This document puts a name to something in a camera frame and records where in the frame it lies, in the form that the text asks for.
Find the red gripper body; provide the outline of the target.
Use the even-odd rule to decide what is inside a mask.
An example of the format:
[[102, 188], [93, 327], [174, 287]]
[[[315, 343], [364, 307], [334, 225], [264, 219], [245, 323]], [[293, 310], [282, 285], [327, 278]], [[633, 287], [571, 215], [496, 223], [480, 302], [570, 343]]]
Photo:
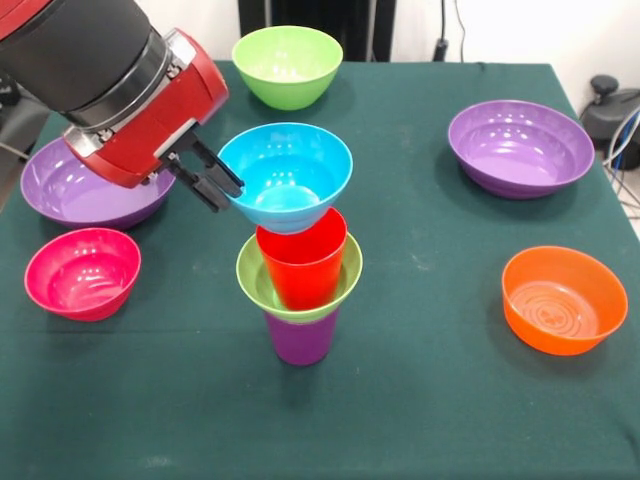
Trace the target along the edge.
[[115, 122], [91, 128], [72, 124], [63, 134], [87, 168], [122, 187], [133, 188], [158, 171], [160, 157], [229, 97], [221, 72], [192, 37], [173, 29], [163, 41], [168, 47], [164, 70], [141, 105]]

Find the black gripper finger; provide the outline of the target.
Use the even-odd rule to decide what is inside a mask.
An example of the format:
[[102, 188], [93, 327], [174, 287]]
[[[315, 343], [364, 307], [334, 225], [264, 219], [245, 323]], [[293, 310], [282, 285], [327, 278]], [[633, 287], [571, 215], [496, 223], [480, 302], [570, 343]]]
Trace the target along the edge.
[[242, 195], [245, 183], [200, 138], [191, 133], [191, 149], [205, 166], [205, 175], [232, 198]]
[[166, 156], [166, 168], [212, 212], [217, 213], [230, 207], [226, 194], [205, 176], [189, 171], [177, 153], [170, 152]]

